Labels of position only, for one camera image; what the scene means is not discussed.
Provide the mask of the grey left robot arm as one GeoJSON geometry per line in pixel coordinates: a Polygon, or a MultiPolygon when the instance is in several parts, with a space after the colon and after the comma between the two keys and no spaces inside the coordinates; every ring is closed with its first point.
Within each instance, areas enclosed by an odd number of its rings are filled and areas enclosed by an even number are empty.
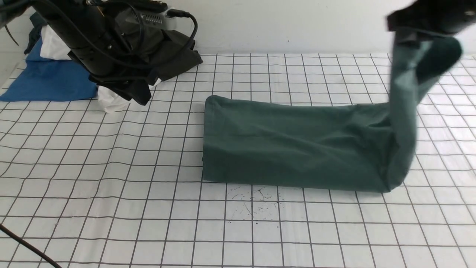
{"type": "Polygon", "coordinates": [[[69,56],[89,73],[89,79],[126,100],[146,105],[149,87],[157,80],[153,66],[129,52],[113,17],[102,7],[128,5],[125,0],[6,0],[1,1],[1,26],[29,7],[51,26],[70,48],[69,56]]]}

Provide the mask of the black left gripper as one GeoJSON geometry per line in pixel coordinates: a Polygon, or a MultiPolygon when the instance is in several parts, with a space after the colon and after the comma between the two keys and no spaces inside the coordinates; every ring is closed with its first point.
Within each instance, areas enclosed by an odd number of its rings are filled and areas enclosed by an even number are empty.
{"type": "Polygon", "coordinates": [[[84,0],[35,0],[33,7],[70,48],[89,78],[121,97],[146,105],[151,99],[153,67],[145,63],[119,32],[115,20],[84,0]]]}

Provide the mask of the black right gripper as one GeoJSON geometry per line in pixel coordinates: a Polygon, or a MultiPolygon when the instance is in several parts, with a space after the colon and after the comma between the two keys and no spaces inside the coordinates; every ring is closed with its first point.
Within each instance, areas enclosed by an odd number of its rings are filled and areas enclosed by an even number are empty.
{"type": "Polygon", "coordinates": [[[411,5],[389,14],[386,21],[390,32],[407,28],[429,34],[453,36],[475,24],[476,2],[415,0],[411,5]]]}

